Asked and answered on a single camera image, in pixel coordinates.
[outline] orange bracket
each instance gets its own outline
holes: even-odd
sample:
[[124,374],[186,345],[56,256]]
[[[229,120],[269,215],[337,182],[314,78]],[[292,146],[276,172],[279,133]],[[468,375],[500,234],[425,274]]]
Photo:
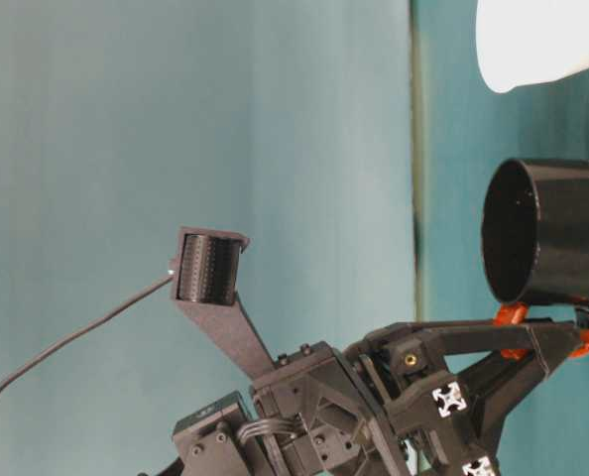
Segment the orange bracket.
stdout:
[[[502,304],[498,310],[493,323],[495,325],[517,325],[526,320],[529,313],[529,307],[522,303]],[[589,355],[589,329],[581,329],[580,334],[581,347],[570,354],[571,359],[577,359]],[[522,360],[528,351],[526,349],[504,349],[502,350],[502,357],[511,360]]]

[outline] bolt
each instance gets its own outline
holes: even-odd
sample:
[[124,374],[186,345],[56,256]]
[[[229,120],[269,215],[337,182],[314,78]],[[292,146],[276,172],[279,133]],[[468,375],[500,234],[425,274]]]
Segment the bolt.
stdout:
[[201,444],[197,444],[196,446],[194,446],[191,449],[191,454],[193,456],[199,456],[200,454],[202,454],[202,451],[204,451],[204,448]]
[[408,367],[413,367],[415,364],[417,364],[417,357],[415,354],[407,354],[405,356],[405,365]]

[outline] black cable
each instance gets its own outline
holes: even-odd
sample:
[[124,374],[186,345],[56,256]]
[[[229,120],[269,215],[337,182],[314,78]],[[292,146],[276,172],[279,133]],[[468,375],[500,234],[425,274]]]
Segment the black cable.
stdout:
[[39,365],[41,362],[43,362],[48,357],[50,357],[55,352],[57,352],[59,349],[65,347],[72,340],[77,339],[78,337],[85,335],[90,330],[93,330],[96,327],[103,325],[105,322],[110,321],[111,319],[116,317],[118,314],[120,314],[123,310],[130,307],[132,304],[135,304],[139,300],[146,298],[148,295],[154,293],[155,291],[159,290],[164,285],[170,283],[173,278],[174,278],[173,276],[165,276],[161,280],[156,281],[155,283],[150,285],[148,288],[143,289],[142,291],[140,291],[136,295],[133,295],[132,297],[127,299],[125,302],[120,304],[118,307],[115,307],[114,309],[110,310],[104,316],[102,316],[96,320],[92,320],[85,327],[78,329],[77,331],[75,331],[74,333],[70,334],[69,336],[63,338],[59,342],[54,343],[53,345],[51,345],[50,347],[45,349],[43,352],[37,354],[35,357],[33,357],[31,360],[26,362],[24,365],[19,367],[16,371],[14,371],[12,374],[10,374],[8,377],[6,377],[4,380],[2,380],[0,382],[0,394],[6,389],[6,387],[8,387],[14,381],[19,379],[22,375],[24,375],[26,372],[31,370],[33,367]]

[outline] hole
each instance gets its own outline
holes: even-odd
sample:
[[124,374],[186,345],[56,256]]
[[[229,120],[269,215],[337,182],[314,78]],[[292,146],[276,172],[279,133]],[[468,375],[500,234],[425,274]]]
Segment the hole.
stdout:
[[482,223],[484,270],[498,300],[519,300],[530,277],[535,249],[532,183],[522,164],[508,161],[491,180]]

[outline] blue-green background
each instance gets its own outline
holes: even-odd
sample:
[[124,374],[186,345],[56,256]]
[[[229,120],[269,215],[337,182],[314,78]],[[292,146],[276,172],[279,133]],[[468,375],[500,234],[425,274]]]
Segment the blue-green background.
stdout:
[[[253,239],[270,350],[412,319],[408,3],[0,0],[0,377],[167,269]],[[0,475],[134,475],[248,385],[167,291],[0,399]]]
[[[496,311],[482,271],[479,230],[498,163],[508,157],[589,159],[589,71],[494,94],[475,57],[475,5],[412,2],[419,308],[430,320],[486,318]],[[568,362],[515,411],[500,456],[507,476],[589,474],[589,358]]]

